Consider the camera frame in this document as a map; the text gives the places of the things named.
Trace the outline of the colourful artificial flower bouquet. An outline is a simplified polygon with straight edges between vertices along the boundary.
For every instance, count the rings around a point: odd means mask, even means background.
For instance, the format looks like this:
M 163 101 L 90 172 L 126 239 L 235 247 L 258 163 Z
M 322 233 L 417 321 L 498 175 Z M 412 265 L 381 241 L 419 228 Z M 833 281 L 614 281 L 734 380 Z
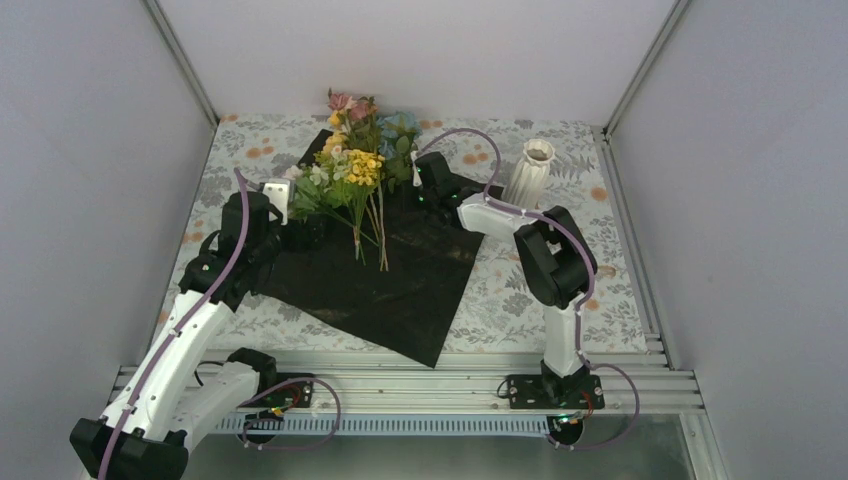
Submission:
M 387 179 L 386 158 L 379 152 L 382 128 L 378 106 L 368 96 L 327 94 L 331 110 L 330 136 L 312 163 L 290 168 L 286 177 L 294 181 L 290 215 L 305 220 L 310 214 L 329 215 L 351 229 L 354 257 L 363 262 L 368 241 L 377 248 L 378 269 L 387 271 L 387 233 L 383 184 Z

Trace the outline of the black wrapping paper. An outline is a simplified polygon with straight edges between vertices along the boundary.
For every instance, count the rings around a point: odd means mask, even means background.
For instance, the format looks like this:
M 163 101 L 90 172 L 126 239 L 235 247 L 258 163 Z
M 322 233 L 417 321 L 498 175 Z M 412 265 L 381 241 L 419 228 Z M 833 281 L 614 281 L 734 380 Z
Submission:
M 463 178 L 462 187 L 480 182 Z M 320 249 L 280 254 L 260 294 L 324 323 L 435 367 L 474 267 L 483 236 L 447 225 L 423 207 L 404 182 L 385 201 L 389 269 L 378 269 L 376 246 L 354 257 L 350 227 L 330 216 Z

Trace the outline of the blue rose stem bunch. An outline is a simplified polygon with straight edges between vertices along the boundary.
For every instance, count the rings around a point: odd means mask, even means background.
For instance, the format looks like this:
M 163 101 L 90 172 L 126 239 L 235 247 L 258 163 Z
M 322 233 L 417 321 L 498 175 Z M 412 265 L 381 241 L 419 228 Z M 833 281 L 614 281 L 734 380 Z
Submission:
M 419 121 L 412 112 L 399 111 L 377 118 L 381 130 L 378 152 L 385 158 L 385 184 L 389 193 L 413 178 L 412 153 L 421 135 Z

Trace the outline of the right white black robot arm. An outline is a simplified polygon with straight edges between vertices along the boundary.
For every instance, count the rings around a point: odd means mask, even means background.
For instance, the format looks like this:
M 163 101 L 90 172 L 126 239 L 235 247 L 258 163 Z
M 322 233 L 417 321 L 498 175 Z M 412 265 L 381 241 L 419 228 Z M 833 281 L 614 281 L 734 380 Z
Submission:
M 419 203 L 438 220 L 516 247 L 527 288 L 544 306 L 543 397 L 555 407 L 570 404 L 589 379 L 581 302 L 597 271 L 571 214 L 563 207 L 542 212 L 510 204 L 499 187 L 462 187 L 463 178 L 439 152 L 414 156 L 411 170 Z

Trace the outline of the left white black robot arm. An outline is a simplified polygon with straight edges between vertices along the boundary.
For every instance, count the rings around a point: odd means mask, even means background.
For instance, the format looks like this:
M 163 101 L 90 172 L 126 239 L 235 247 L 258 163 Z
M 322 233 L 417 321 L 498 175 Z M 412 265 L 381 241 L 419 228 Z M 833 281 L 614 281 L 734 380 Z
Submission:
M 311 405 L 315 380 L 281 373 L 274 357 L 241 347 L 186 396 L 219 327 L 258 292 L 284 250 L 290 186 L 266 183 L 233 194 L 219 230 L 207 237 L 179 283 L 171 313 L 150 351 L 98 419 L 80 419 L 70 443 L 93 479 L 179 479 L 198 444 L 232 411 L 282 419 Z

